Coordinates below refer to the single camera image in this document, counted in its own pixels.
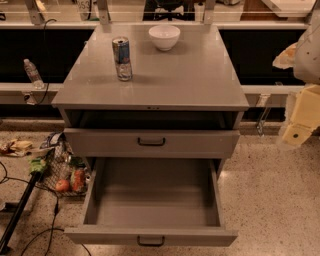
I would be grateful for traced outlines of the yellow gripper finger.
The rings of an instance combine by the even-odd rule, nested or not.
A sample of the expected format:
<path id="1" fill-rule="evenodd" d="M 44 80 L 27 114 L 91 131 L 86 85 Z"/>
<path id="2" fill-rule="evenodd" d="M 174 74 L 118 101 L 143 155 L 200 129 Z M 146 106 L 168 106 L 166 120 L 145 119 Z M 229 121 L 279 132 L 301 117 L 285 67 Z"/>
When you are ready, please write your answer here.
<path id="1" fill-rule="evenodd" d="M 292 68 L 295 62 L 296 46 L 296 43 L 288 46 L 274 59 L 272 65 L 279 69 Z"/>
<path id="2" fill-rule="evenodd" d="M 282 140 L 292 146 L 303 144 L 320 126 L 320 86 L 308 85 L 296 94 L 289 124 Z"/>

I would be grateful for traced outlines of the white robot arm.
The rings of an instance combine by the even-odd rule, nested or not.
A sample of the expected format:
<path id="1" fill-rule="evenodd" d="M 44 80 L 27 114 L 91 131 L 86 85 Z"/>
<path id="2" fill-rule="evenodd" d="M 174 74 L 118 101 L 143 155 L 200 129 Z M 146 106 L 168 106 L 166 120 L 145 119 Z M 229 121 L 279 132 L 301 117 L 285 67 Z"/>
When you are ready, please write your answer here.
<path id="1" fill-rule="evenodd" d="M 320 126 L 320 15 L 314 12 L 310 25 L 297 43 L 288 46 L 273 61 L 279 69 L 292 67 L 294 76 L 305 83 L 295 95 L 294 106 L 286 118 L 280 143 L 302 145 Z"/>

